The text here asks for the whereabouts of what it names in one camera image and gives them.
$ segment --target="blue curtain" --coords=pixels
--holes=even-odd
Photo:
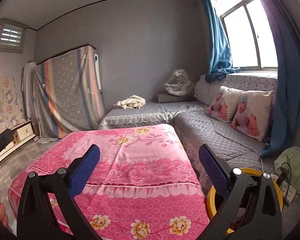
[[[279,154],[292,145],[300,124],[300,31],[281,0],[261,0],[278,57],[278,85],[270,144],[261,155]]]
[[[200,0],[210,27],[210,61],[206,81],[222,80],[227,74],[236,73],[240,68],[232,68],[229,42],[220,18],[211,0]]]

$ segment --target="blue gripper pad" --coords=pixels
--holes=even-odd
[[[82,157],[82,161],[71,176],[69,194],[72,198],[82,193],[91,173],[100,160],[100,149],[93,144]]]
[[[207,175],[209,176],[218,195],[227,198],[230,193],[229,177],[227,176],[227,172],[231,170],[229,165],[224,161],[225,164],[222,163],[224,166],[222,167],[207,144],[200,146],[199,160],[207,172]]]

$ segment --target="white tiger plush toy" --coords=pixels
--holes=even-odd
[[[176,69],[173,72],[172,78],[177,81],[175,84],[164,84],[167,92],[174,96],[186,96],[193,92],[194,85],[192,80],[189,78],[187,72],[184,69]]]

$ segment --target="power strip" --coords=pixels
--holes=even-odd
[[[275,174],[271,174],[271,178],[277,182],[278,180],[278,176],[275,175]],[[296,189],[293,187],[293,186],[289,186],[289,189],[288,189],[288,183],[283,181],[280,185],[280,190],[281,190],[281,193],[282,193],[282,197],[283,199],[286,197],[286,194],[287,194],[287,191],[288,191],[288,195],[287,195],[287,199],[286,199],[286,203],[288,205],[290,205],[290,203],[292,202],[294,196],[296,195]]]

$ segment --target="striped shirt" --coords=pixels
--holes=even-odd
[[[234,117],[235,119],[237,119],[237,122],[241,127],[247,127],[250,115],[252,115],[252,112],[250,108],[246,106],[246,108],[241,113],[237,111]]]
[[[213,101],[211,107],[213,111],[217,112],[221,108],[221,105],[225,102],[224,98],[221,97],[218,101]]]

